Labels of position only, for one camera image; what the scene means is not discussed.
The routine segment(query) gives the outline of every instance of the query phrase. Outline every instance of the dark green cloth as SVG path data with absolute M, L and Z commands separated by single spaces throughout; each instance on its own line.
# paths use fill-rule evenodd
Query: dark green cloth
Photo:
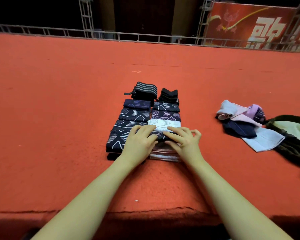
M 300 116 L 280 115 L 266 121 L 267 129 L 274 130 L 286 138 L 275 148 L 282 156 L 300 166 L 300 140 L 292 134 L 288 134 L 284 129 L 273 125 L 274 121 L 291 121 L 300 124 Z

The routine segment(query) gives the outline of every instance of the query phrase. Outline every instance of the hand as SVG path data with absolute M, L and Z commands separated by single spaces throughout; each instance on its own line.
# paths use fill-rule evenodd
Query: hand
M 167 131 L 163 132 L 164 135 L 178 142 L 180 145 L 169 140 L 165 141 L 165 143 L 170 145 L 186 163 L 191 164 L 195 160 L 200 160 L 202 158 L 199 148 L 201 133 L 198 130 L 189 130 L 186 127 L 175 128 L 170 126 L 168 126 L 168 129 L 177 133 L 177 135 Z
M 120 157 L 124 157 L 124 160 L 130 162 L 133 167 L 139 165 L 149 156 L 153 147 L 158 143 L 157 135 L 149 136 L 155 128 L 155 125 L 135 125 L 132 127 Z

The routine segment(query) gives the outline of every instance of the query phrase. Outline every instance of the left hand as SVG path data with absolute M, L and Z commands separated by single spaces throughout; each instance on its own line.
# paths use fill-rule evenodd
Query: left hand
M 139 165 L 149 156 L 153 147 L 158 143 L 157 135 L 149 136 L 155 128 L 155 125 L 135 125 L 132 127 L 120 157 L 123 157 L 126 162 L 130 162 L 133 167 Z

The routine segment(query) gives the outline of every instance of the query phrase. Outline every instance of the red carpet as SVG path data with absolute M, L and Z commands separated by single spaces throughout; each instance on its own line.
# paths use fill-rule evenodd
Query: red carpet
M 204 158 L 256 208 L 300 217 L 300 168 L 255 153 L 214 118 L 224 99 L 300 116 L 300 54 L 0 34 L 0 234 L 42 226 L 111 165 L 109 132 L 137 81 L 178 89 L 182 125 L 202 133 Z M 217 224 L 193 181 L 181 164 L 148 160 L 106 219 Z

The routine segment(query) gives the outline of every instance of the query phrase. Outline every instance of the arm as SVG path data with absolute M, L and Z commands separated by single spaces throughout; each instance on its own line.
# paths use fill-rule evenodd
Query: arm
M 164 132 L 180 144 L 166 141 L 204 183 L 216 210 L 233 240 L 291 240 L 280 227 L 255 208 L 227 181 L 225 181 L 202 157 L 199 149 L 201 134 L 185 127 Z
M 154 125 L 134 126 L 122 154 L 52 218 L 33 240 L 92 239 L 122 181 L 158 143 L 156 135 L 149 136 L 155 128 Z

